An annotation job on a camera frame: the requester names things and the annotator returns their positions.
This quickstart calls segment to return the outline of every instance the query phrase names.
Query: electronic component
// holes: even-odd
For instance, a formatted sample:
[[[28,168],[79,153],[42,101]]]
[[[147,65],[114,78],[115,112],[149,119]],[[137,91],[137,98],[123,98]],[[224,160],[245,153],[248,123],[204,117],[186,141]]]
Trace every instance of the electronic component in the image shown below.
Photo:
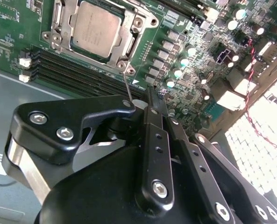
[[[202,5],[198,5],[198,7],[204,12],[204,15],[206,16],[206,20],[211,23],[215,23],[219,12],[216,9],[213,9],[211,7],[204,7]]]
[[[154,81],[155,81],[155,79],[156,79],[155,76],[150,75],[150,74],[147,74],[147,75],[146,75],[146,78],[145,78],[145,81],[146,81],[147,83],[153,84]]]
[[[185,99],[187,99],[187,100],[192,100],[193,98],[194,98],[194,96],[190,93],[188,93],[185,97]]]
[[[238,22],[236,20],[233,20],[233,19],[229,19],[227,21],[227,28],[229,30],[234,30],[238,27]]]
[[[19,75],[19,81],[28,83],[30,81],[30,77],[26,75]]]
[[[218,79],[211,87],[211,94],[217,104],[229,110],[242,110],[245,107],[244,96],[231,90],[231,86],[222,79]]]
[[[31,66],[31,58],[19,58],[19,65],[30,68]]]
[[[174,68],[172,72],[176,78],[181,78],[183,74],[180,68]]]
[[[169,41],[163,41],[162,42],[162,47],[167,51],[171,51],[174,47],[174,44],[169,42]]]
[[[239,56],[222,43],[219,43],[217,50],[213,54],[213,58],[217,64],[223,63],[229,68],[233,67],[234,62],[239,60]]]
[[[240,63],[240,68],[245,72],[250,72],[252,58],[250,55],[246,56]],[[263,71],[265,71],[269,65],[266,62],[254,60],[253,61],[253,69],[254,75],[260,76]]]
[[[179,33],[173,30],[169,30],[167,37],[173,41],[176,41],[179,37]]]
[[[158,68],[158,69],[161,69],[163,67],[164,63],[162,61],[159,61],[158,59],[155,59],[153,61],[153,66]]]
[[[274,35],[277,35],[277,26],[276,25],[271,25],[269,27],[269,32],[274,34]]]
[[[186,81],[189,81],[190,78],[191,78],[191,75],[189,75],[189,74],[185,74],[185,75],[183,76],[183,79],[186,80]]]
[[[204,41],[212,41],[213,38],[214,38],[214,36],[213,36],[213,34],[210,33],[210,32],[205,33],[204,36],[203,36],[203,40],[204,40]]]
[[[169,53],[167,53],[166,51],[164,51],[164,50],[159,50],[158,51],[157,57],[159,57],[163,60],[166,60],[168,58],[168,56],[169,56]]]
[[[261,27],[259,24],[252,25],[251,30],[254,31],[257,35],[262,35],[265,31],[265,29]]]
[[[246,16],[246,11],[243,8],[237,8],[233,11],[233,16],[237,20],[242,20]]]
[[[249,82],[249,80],[236,68],[231,70],[227,76],[227,80],[230,82],[235,92],[244,96],[246,96],[247,90],[252,91],[256,87],[254,82]]]
[[[159,71],[157,69],[150,68],[149,74],[156,77],[159,74]]]
[[[186,56],[181,56],[179,60],[182,66],[186,67],[189,64],[189,59]]]
[[[175,110],[175,109],[170,109],[170,110],[167,111],[167,113],[168,113],[168,116],[170,116],[170,117],[175,117],[175,115],[176,115],[176,110]]]
[[[201,94],[202,94],[202,98],[203,98],[204,100],[210,99],[210,96],[209,96],[207,90],[202,89],[202,90],[201,90]]]
[[[158,19],[143,4],[126,2],[129,5],[125,8],[108,2],[103,8],[77,2],[54,5],[51,30],[42,32],[42,38],[54,50],[103,70],[134,74],[131,59],[144,31],[156,28]]]
[[[192,46],[192,45],[187,45],[186,48],[185,48],[185,50],[186,50],[186,52],[187,52],[187,54],[188,54],[189,57],[195,56],[195,54],[196,54],[196,49],[195,49],[195,47]]]
[[[249,37],[241,30],[239,30],[236,35],[234,36],[235,42],[241,46],[248,46]]]
[[[166,85],[167,85],[167,87],[172,88],[172,87],[175,86],[175,82],[174,82],[174,80],[172,80],[171,78],[168,78],[168,79],[166,80]]]

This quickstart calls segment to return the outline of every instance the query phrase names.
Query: capacitor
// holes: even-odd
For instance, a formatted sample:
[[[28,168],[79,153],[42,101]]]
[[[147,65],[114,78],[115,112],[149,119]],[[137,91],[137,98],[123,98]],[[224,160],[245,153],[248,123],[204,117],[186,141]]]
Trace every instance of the capacitor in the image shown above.
[[[174,76],[175,76],[176,78],[181,78],[181,76],[183,75],[183,73],[182,73],[182,71],[181,71],[180,68],[174,68],[174,69],[172,70],[172,72],[174,73]]]
[[[227,55],[233,62],[236,62],[239,60],[239,55],[237,55],[233,50],[229,52]]]
[[[201,84],[206,84],[207,83],[207,79],[204,73],[199,73],[199,79],[200,79],[200,83]]]
[[[204,100],[210,99],[210,96],[209,96],[209,94],[206,90],[202,90],[201,94],[202,94],[202,97],[203,97]]]
[[[186,50],[186,52],[187,52],[187,54],[188,54],[189,57],[194,56],[194,55],[196,54],[196,49],[195,49],[195,47],[192,46],[192,45],[188,45],[188,46],[185,48],[185,50]]]
[[[180,57],[180,63],[181,63],[182,66],[186,67],[187,65],[189,65],[189,60],[186,56],[181,56]]]
[[[167,113],[168,113],[168,116],[170,116],[170,117],[175,117],[175,115],[176,115],[176,111],[174,109],[168,110]]]
[[[274,35],[277,35],[277,26],[271,25],[271,26],[269,27],[269,32],[271,32],[271,33],[274,34]]]
[[[265,31],[265,29],[261,27],[259,24],[252,25],[251,30],[254,31],[257,35],[262,35]]]
[[[182,114],[187,115],[188,114],[188,109],[183,109]]]
[[[228,67],[228,68],[232,68],[234,66],[234,62],[229,58],[229,57],[225,57],[223,60],[223,63]]]
[[[246,16],[246,11],[245,9],[238,8],[233,11],[233,16],[235,17],[235,19],[241,20]]]
[[[236,20],[229,19],[229,20],[227,21],[227,28],[228,28],[229,30],[234,30],[234,29],[237,28],[237,26],[238,26],[238,22],[237,22]]]
[[[167,87],[172,88],[172,87],[175,86],[175,82],[174,82],[174,80],[172,80],[171,78],[168,78],[168,79],[166,80],[166,85],[167,85]]]

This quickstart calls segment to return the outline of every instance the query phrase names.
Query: screw hole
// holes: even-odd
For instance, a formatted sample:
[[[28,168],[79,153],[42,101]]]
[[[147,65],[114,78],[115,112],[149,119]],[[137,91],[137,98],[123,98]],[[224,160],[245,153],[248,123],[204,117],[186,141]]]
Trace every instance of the screw hole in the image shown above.
[[[152,19],[152,21],[151,21],[151,25],[156,25],[157,24],[157,20],[155,20],[155,19]]]
[[[163,150],[162,150],[160,147],[156,147],[156,151],[157,151],[158,153],[163,153]]]
[[[199,156],[199,154],[195,151],[192,151],[192,153],[195,155],[195,156]]]
[[[206,172],[206,169],[203,168],[202,166],[199,166],[200,170],[203,171],[204,173]]]
[[[162,139],[162,136],[161,136],[160,134],[156,134],[156,137],[157,137],[158,139]]]

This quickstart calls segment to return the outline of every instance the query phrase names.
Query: screw head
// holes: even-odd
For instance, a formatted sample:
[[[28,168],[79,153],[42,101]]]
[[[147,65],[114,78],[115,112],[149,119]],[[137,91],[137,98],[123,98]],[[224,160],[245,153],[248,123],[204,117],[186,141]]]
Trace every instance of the screw head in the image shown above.
[[[255,206],[256,211],[258,212],[258,214],[264,219],[264,220],[268,220],[268,215],[266,214],[266,212],[258,205]]]
[[[205,140],[202,136],[198,136],[198,140],[201,142],[201,143],[205,143]]]
[[[65,141],[70,141],[74,137],[74,133],[67,127],[61,127],[56,131],[56,135]]]
[[[269,214],[275,219],[277,220],[277,213],[269,206],[267,206],[267,210],[269,212]]]
[[[143,21],[141,18],[137,17],[134,19],[134,25],[137,27],[137,28],[140,28],[142,27],[143,25]]]
[[[178,124],[179,124],[179,122],[178,122],[176,119],[174,119],[174,118],[171,118],[171,121],[172,121],[175,125],[178,125]]]
[[[33,113],[29,116],[29,119],[32,123],[37,125],[43,125],[47,122],[47,117],[42,113]]]
[[[123,104],[124,104],[126,107],[130,107],[130,106],[131,106],[130,102],[127,101],[127,100],[123,100]]]
[[[223,220],[225,220],[225,221],[229,221],[230,220],[230,213],[228,212],[226,207],[224,207],[222,204],[216,202],[215,203],[215,209],[216,209],[218,215],[220,215],[220,217]]]
[[[165,185],[159,181],[153,182],[153,191],[155,194],[160,198],[166,198],[167,197],[167,188]]]

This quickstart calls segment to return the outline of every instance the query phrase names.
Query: green circuit board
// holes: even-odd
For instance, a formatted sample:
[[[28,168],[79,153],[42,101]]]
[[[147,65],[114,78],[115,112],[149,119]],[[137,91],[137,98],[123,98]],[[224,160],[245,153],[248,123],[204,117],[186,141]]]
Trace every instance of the green circuit board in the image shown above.
[[[170,2],[181,7],[184,11],[186,8],[190,8],[190,11],[196,15],[204,16],[201,11],[191,7],[189,0],[171,0]],[[213,98],[207,101],[203,99],[199,85],[199,73],[205,75],[212,73],[213,78],[210,83],[207,83],[207,87],[210,88],[217,79],[225,77],[232,69],[224,64],[217,64],[213,60],[213,54],[218,44],[223,43],[234,50],[240,58],[243,58],[247,54],[245,47],[234,41],[234,36],[239,30],[256,39],[258,36],[250,29],[250,24],[259,24],[265,30],[268,30],[271,25],[277,25],[277,1],[275,0],[240,0],[234,3],[226,1],[225,4],[217,4],[216,1],[209,0],[200,2],[217,10],[219,12],[218,18],[225,21],[233,17],[233,11],[237,8],[245,9],[246,17],[239,20],[238,27],[234,30],[229,30],[226,25],[217,26],[209,22],[200,27],[193,23],[187,15],[168,7],[162,1],[142,1],[158,19],[159,24],[157,28],[146,29],[143,33],[131,61],[135,74],[127,77],[128,82],[138,89],[143,90],[150,85],[146,81],[146,74],[158,51],[162,48],[162,43],[166,40],[168,32],[173,30],[179,33],[179,38],[174,43],[177,47],[171,50],[152,85],[156,86],[159,92],[168,93],[169,96],[166,97],[168,109],[175,110],[175,117],[182,121],[185,128],[191,126],[198,114],[217,119],[224,111],[223,107],[216,105]],[[52,49],[49,43],[42,38],[42,32],[50,31],[53,10],[53,0],[0,0],[0,69],[17,76],[20,75],[23,70],[19,65],[20,51],[41,48],[122,82],[123,77],[118,72],[109,73],[81,59],[63,53],[58,54]],[[185,50],[187,44],[195,47],[197,53],[194,56],[188,56]],[[188,57],[189,63],[187,65],[180,64],[179,58],[181,56]],[[180,78],[175,77],[174,68],[181,69],[183,74]],[[173,88],[167,86],[166,80],[168,78],[174,80]],[[74,97],[81,97],[81,94],[40,79],[34,82],[39,82]]]

